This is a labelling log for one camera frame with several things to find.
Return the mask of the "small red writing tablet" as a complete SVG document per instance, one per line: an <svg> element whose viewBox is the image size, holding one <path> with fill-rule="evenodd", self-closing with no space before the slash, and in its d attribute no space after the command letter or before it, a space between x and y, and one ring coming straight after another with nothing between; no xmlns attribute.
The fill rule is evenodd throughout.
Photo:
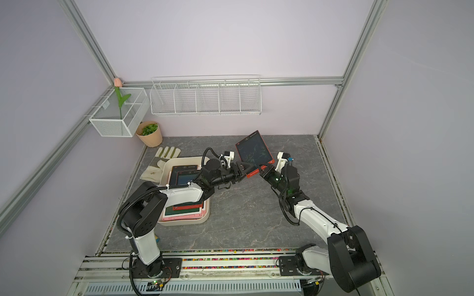
<svg viewBox="0 0 474 296"><path fill-rule="evenodd" d="M274 164L269 148L265 144L260 132L257 130L235 144L240 160L253 165L253 171L247 174L250 178L258 174L259 169L267 164Z"/></svg>

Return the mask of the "large red writing tablet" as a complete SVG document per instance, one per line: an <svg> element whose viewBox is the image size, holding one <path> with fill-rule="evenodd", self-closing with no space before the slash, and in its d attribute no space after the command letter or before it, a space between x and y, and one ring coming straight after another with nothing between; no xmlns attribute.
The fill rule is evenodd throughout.
<svg viewBox="0 0 474 296"><path fill-rule="evenodd" d="M169 185L186 185L197 177L199 173L197 165L173 166L169 176ZM174 212L184 213L185 211L195 211L203 208L203 203L187 202L172 206Z"/></svg>

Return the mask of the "cream plastic storage tray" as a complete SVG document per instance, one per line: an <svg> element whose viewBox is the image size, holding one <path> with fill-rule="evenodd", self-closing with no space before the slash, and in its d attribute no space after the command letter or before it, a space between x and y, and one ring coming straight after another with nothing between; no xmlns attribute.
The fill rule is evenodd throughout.
<svg viewBox="0 0 474 296"><path fill-rule="evenodd" d="M202 157L179 157L179 158L174 158L170 159L166 162L164 165L164 168L162 169L163 174L160 180L160 185L164 186L168 183L170 180L170 174L172 172L172 168L175 166L180 166L180 165L197 165L201 166L201 159ZM164 214L165 211L162 212L158 223L163 225L163 226L182 226L182 225L189 225L189 224L201 224L207 221L209 218L210 214L210 202L205 202L204 203L204 209L202 210L202 215L199 217L197 213L190 213L188 216L190 217L189 220L170 220L170 221L165 221L164 220Z"/></svg>

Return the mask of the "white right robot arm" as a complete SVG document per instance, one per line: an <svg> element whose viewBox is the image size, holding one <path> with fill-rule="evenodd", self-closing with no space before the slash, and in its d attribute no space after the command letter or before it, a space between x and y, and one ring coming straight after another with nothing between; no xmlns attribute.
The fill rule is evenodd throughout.
<svg viewBox="0 0 474 296"><path fill-rule="evenodd" d="M277 171L268 165L259 173L271 185L283 213L294 217L293 224L306 224L327 244L325 249L307 244L292 257L280 257L283 275L331 275L344 292L352 292L381 276L365 231L339 222L318 208L300 189L296 167L286 164Z"/></svg>

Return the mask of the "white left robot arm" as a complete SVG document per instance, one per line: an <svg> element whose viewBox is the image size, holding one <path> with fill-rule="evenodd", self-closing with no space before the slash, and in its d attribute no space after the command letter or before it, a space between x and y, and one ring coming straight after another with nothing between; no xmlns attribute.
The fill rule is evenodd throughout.
<svg viewBox="0 0 474 296"><path fill-rule="evenodd" d="M130 241L132 255L129 270L142 278L161 278L169 267L155 238L155 227L167 207L187 202L204 202L215 189L238 183L255 169L253 164L237 161L224 168L217 159L202 165L195 179L185 185L156 186L144 182L120 207L116 227Z"/></svg>

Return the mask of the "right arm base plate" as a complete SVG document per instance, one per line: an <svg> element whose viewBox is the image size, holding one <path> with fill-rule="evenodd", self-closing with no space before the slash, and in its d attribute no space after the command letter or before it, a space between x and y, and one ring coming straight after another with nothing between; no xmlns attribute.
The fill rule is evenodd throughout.
<svg viewBox="0 0 474 296"><path fill-rule="evenodd" d="M281 276L326 276L330 273L326 266L323 269L310 267L298 254L280 256L276 260L276 265Z"/></svg>

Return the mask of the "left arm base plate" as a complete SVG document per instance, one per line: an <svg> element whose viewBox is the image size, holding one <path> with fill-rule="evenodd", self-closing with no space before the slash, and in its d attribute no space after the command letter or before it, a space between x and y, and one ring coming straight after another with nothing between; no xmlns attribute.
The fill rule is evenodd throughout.
<svg viewBox="0 0 474 296"><path fill-rule="evenodd" d="M131 272L133 279L178 278L181 265L180 258L158 258L149 265L144 264L140 259L135 259Z"/></svg>

